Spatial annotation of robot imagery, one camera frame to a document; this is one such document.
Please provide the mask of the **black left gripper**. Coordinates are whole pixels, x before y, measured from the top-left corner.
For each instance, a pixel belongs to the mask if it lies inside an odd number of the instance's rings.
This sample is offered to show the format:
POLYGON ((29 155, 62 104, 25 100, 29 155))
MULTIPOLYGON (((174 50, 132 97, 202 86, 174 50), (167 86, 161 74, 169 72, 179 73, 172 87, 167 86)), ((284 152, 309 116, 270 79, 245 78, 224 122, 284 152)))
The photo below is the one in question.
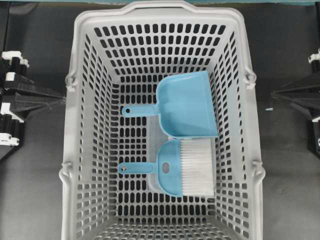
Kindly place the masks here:
POLYGON ((0 160, 23 145, 26 115, 66 104, 65 95, 25 77, 28 60, 18 50, 0 53, 0 160))

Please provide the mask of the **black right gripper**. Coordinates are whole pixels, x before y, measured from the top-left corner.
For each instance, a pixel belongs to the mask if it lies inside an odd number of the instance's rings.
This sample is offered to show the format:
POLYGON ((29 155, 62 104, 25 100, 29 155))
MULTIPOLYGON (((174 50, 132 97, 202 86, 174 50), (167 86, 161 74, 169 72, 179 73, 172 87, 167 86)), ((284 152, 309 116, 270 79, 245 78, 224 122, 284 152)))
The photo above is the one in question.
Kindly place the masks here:
POLYGON ((292 108, 311 119, 313 148, 320 152, 320 49, 308 57, 311 64, 311 79, 301 79, 273 91, 271 96, 288 103, 292 108))

